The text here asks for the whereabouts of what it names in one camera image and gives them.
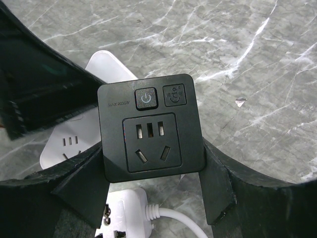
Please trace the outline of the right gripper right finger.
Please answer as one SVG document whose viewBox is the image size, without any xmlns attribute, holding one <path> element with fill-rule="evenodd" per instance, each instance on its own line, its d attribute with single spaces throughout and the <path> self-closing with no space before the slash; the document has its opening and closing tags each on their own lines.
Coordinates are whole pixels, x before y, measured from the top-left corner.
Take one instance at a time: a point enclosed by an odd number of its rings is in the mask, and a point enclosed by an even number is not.
<svg viewBox="0 0 317 238">
<path fill-rule="evenodd" d="M 208 225 L 216 238 L 314 238 L 317 182 L 294 184 L 259 173 L 204 142 L 199 172 Z"/>
</svg>

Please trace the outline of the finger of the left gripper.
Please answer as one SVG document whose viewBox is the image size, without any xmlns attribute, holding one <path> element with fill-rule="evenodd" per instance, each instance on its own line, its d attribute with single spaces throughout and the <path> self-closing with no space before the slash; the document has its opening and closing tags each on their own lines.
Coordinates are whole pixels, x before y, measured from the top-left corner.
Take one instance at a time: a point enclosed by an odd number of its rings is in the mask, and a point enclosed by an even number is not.
<svg viewBox="0 0 317 238">
<path fill-rule="evenodd" d="M 0 117 L 11 140 L 94 108 L 102 84 L 1 9 Z"/>
</svg>

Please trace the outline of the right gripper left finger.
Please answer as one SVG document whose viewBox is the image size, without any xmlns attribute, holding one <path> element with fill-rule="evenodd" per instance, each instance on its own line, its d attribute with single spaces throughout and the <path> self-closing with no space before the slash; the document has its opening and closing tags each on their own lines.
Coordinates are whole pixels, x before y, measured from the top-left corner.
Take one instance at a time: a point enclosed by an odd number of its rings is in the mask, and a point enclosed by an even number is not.
<svg viewBox="0 0 317 238">
<path fill-rule="evenodd" d="M 108 189 L 100 145 L 24 179 L 1 181 L 0 236 L 93 238 Z"/>
</svg>

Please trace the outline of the black socket adapter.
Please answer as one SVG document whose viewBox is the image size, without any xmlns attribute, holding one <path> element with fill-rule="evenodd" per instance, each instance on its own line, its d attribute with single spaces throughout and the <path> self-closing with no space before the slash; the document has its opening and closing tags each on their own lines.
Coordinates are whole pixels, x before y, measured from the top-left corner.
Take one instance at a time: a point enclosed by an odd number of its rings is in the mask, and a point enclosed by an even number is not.
<svg viewBox="0 0 317 238">
<path fill-rule="evenodd" d="M 98 107 L 109 182 L 195 173 L 205 167 L 190 75 L 103 85 L 98 89 Z"/>
</svg>

